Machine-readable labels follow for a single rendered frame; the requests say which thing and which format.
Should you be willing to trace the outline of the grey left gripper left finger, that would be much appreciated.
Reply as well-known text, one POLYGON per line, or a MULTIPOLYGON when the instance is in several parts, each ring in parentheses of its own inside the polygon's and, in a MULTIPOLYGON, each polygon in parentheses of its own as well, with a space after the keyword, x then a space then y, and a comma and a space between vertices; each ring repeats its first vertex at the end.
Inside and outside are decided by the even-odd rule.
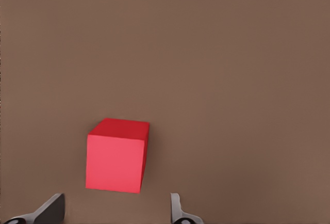
POLYGON ((63 224, 64 193, 54 194, 32 213, 12 217, 3 224, 63 224))

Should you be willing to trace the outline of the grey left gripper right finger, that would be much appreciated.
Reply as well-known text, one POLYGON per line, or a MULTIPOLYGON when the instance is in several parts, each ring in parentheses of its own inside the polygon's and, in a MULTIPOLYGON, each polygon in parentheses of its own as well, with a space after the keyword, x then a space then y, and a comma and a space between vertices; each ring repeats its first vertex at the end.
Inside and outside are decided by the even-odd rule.
POLYGON ((171 224, 204 224, 202 218, 182 210, 180 196, 171 193, 171 224))

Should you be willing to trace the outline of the red wooden cube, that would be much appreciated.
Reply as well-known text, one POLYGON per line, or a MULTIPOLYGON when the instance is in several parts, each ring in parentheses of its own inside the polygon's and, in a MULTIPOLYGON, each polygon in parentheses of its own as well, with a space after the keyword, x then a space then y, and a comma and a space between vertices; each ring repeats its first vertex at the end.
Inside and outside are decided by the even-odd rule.
POLYGON ((141 191, 150 123, 105 118, 87 136, 88 189, 141 191))

